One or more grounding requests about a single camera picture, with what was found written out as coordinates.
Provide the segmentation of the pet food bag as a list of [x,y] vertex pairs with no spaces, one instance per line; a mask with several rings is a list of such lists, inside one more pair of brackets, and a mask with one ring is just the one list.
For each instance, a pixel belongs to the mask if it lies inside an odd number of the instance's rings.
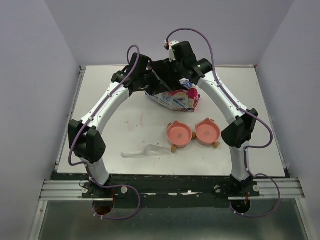
[[163,92],[156,95],[145,95],[155,103],[176,112],[194,112],[201,95],[196,86],[187,79],[180,80],[180,83],[186,90],[175,90],[171,92]]

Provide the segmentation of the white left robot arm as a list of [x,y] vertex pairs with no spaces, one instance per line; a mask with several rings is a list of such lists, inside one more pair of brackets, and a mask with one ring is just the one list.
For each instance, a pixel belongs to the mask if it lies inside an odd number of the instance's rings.
[[109,87],[95,106],[80,120],[72,119],[67,127],[70,166],[84,165],[92,182],[93,191],[107,197],[111,185],[103,155],[106,144],[103,131],[116,110],[135,92],[156,95],[173,90],[172,62],[167,58],[152,61],[135,52],[129,64],[113,74]]

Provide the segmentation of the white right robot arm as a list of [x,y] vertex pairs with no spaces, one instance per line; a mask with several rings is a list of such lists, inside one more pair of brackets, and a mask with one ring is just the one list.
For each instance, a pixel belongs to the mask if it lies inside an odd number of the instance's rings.
[[219,79],[213,64],[205,58],[198,60],[188,41],[165,41],[164,47],[169,57],[148,65],[156,80],[148,94],[185,90],[181,80],[186,79],[210,97],[228,123],[221,136],[230,149],[231,176],[235,179],[230,183],[230,191],[236,196],[243,195],[248,190],[246,180],[250,178],[245,150],[255,128],[257,111],[237,102]]

